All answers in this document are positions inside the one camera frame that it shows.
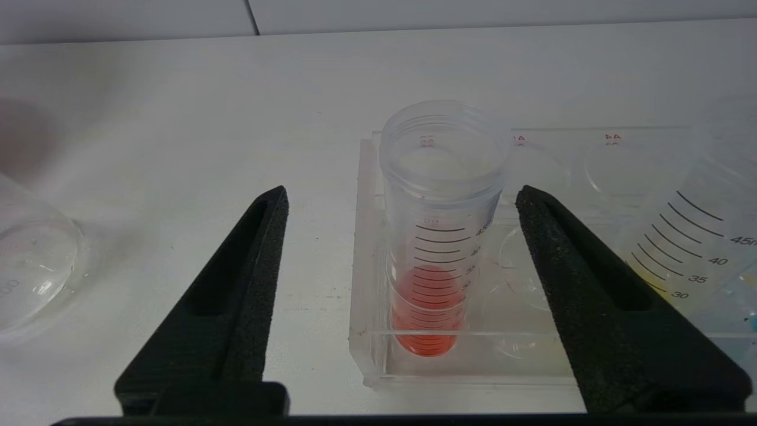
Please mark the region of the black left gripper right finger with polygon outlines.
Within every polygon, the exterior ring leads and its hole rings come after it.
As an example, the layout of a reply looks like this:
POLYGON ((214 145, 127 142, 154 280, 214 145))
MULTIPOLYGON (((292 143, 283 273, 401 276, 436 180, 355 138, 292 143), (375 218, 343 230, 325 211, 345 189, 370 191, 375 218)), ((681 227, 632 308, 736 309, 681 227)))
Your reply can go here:
POLYGON ((743 413, 752 381, 548 192, 516 208, 590 413, 743 413))

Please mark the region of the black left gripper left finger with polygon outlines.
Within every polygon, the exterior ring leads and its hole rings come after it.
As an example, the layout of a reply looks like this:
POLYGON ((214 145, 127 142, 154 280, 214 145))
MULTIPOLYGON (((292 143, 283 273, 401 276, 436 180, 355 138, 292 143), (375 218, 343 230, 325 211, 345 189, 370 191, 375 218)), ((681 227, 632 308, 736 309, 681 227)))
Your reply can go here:
POLYGON ((287 191, 250 205, 115 383, 125 415, 286 415, 265 382, 287 191))

